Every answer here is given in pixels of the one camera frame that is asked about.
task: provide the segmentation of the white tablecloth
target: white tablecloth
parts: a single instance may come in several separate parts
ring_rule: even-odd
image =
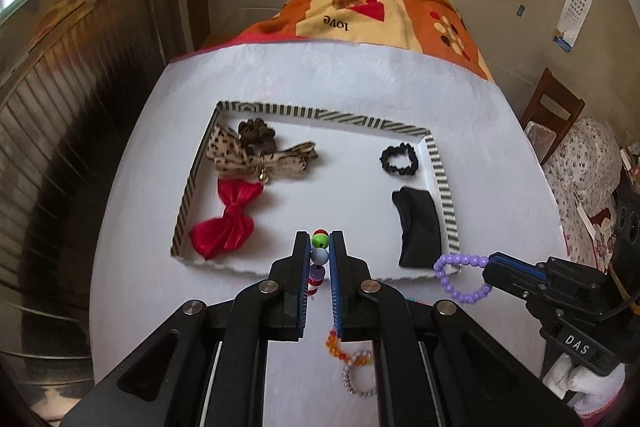
[[[96,381],[186,300],[232,299],[257,280],[169,256],[184,184],[218,100],[295,103],[426,126],[447,169],[463,252],[499,250],[529,263],[565,255],[554,197],[494,84],[439,58],[370,44],[245,44],[196,55],[162,74],[113,182],[91,288]],[[465,269],[455,284],[469,291],[481,282],[479,269]],[[324,347],[332,327],[328,286],[309,302],[305,338],[270,345],[265,427],[378,423],[376,400],[347,395],[341,363]],[[446,295],[433,280],[396,286],[427,303]],[[540,371],[540,324],[522,301],[494,290],[465,310],[530,370]]]

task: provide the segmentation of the floral cushion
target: floral cushion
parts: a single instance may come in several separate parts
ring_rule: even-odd
[[[620,183],[622,159],[611,127],[592,118],[578,120],[543,166],[560,213],[569,258],[605,270],[614,238],[611,228],[615,208],[611,194]],[[595,245],[577,210],[577,201],[588,216],[604,207],[611,212],[596,226]]]

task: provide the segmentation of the white tray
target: white tray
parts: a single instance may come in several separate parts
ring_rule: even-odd
[[[301,180],[271,178],[247,206],[255,230],[238,251],[205,261],[191,246],[196,223],[221,216],[213,162],[204,155],[214,124],[236,130],[260,116],[276,132],[279,149],[313,141],[319,158]],[[383,171],[380,155],[409,142],[419,168],[415,176]],[[406,158],[399,158],[405,163]],[[402,228],[391,193],[403,185],[426,189],[440,218],[443,252],[459,253],[458,229],[447,177],[428,129],[369,116],[260,102],[218,102],[196,154],[177,217],[171,255],[185,263],[266,276],[271,263],[290,255],[298,230],[344,232],[351,256],[364,259],[375,279],[434,277],[431,269],[398,266]]]

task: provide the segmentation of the poster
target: poster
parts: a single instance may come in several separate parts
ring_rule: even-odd
[[[556,25],[554,40],[567,52],[570,52],[578,38],[593,0],[566,0]]]

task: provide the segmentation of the white glove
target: white glove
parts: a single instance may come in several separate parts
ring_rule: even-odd
[[[542,382],[561,399],[567,391],[582,393],[574,410],[588,418],[605,410],[618,396],[625,383],[625,365],[621,363],[609,376],[599,377],[584,366],[573,367],[569,355],[563,353]]]

